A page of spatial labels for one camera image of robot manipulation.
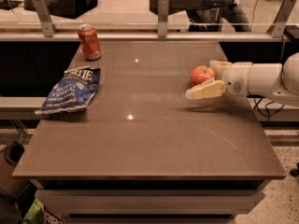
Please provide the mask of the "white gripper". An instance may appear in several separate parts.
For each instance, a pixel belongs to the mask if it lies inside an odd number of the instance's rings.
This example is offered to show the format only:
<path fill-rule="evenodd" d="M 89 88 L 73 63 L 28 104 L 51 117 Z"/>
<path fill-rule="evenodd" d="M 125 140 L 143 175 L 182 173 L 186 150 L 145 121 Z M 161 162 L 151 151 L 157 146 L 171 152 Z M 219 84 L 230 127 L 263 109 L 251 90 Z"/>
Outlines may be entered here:
<path fill-rule="evenodd" d="M 185 96 L 187 99 L 216 98 L 222 96 L 226 91 L 228 94 L 236 96 L 249 94 L 248 81 L 249 71 L 252 67 L 251 62 L 231 64 L 226 61 L 212 60 L 209 62 L 209 67 L 214 72 L 214 77 L 186 90 Z"/>

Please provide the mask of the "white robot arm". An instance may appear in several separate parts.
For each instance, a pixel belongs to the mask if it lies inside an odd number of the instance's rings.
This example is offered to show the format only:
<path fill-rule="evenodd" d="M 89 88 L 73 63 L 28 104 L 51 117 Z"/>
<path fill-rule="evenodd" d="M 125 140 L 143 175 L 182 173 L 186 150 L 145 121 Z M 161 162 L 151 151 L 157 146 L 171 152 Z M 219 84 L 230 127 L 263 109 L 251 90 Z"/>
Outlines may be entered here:
<path fill-rule="evenodd" d="M 189 100 L 232 96 L 262 96 L 273 102 L 299 106 L 299 53 L 284 64 L 210 61 L 215 77 L 186 91 Z"/>

